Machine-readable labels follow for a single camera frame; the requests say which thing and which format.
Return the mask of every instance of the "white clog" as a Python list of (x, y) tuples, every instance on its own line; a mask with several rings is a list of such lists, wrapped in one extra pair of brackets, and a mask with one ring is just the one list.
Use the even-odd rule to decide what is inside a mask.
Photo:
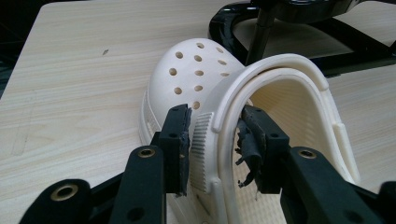
[(284, 222), (278, 195), (257, 195), (254, 184), (237, 187), (248, 173), (246, 166), (234, 165), (240, 156), (233, 150), (247, 102), (266, 111), (292, 147), (319, 150), (345, 180), (359, 181), (328, 82), (311, 61), (283, 54), (245, 67), (216, 42), (191, 39), (173, 46), (158, 63), (139, 123), (147, 145), (171, 107), (192, 107), (188, 196), (168, 195), (180, 223)]

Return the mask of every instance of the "black metal frame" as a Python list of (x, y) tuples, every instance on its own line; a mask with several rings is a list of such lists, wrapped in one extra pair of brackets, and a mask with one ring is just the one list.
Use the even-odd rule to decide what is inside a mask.
[[(208, 35), (230, 51), (239, 62), (249, 65), (262, 58), (274, 19), (281, 17), (289, 22), (306, 23), (353, 50), (351, 53), (311, 59), (325, 77), (396, 63), (396, 41), (388, 47), (334, 18), (323, 21), (317, 21), (318, 18), (303, 21), (302, 17), (288, 18), (286, 11), (282, 15), (278, 14), (278, 8), (264, 10), (252, 5), (250, 1), (230, 4), (223, 7), (213, 17), (209, 24)], [(241, 21), (254, 18), (258, 18), (258, 21), (249, 50), (247, 50), (234, 36), (233, 28)]]
[[(123, 174), (91, 189), (66, 179), (45, 189), (21, 223), (165, 223), (166, 193), (186, 195), (191, 110), (173, 107), (150, 146), (138, 147)], [(396, 181), (374, 194), (347, 183), (319, 152), (289, 147), (289, 137), (259, 108), (246, 105), (238, 146), (260, 193), (280, 193), (288, 223), (395, 223)]]

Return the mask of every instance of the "light wood surface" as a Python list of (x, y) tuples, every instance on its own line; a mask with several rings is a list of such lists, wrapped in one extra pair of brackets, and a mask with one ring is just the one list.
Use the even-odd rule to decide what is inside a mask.
[[(44, 6), (0, 100), (0, 223), (17, 223), (37, 195), (59, 180), (82, 178), (93, 187), (122, 172), (131, 150), (140, 146), (138, 113), (156, 63), (176, 43), (206, 37), (210, 19), (231, 2)], [(370, 2), (340, 19), (390, 45), (396, 38), (394, 11), (396, 6)], [(245, 42), (250, 31), (251, 21), (237, 28)], [(306, 34), (274, 34), (269, 54), (291, 52), (290, 45), (316, 50), (303, 40)], [(376, 191), (396, 179), (396, 66), (329, 82), (361, 185)]]

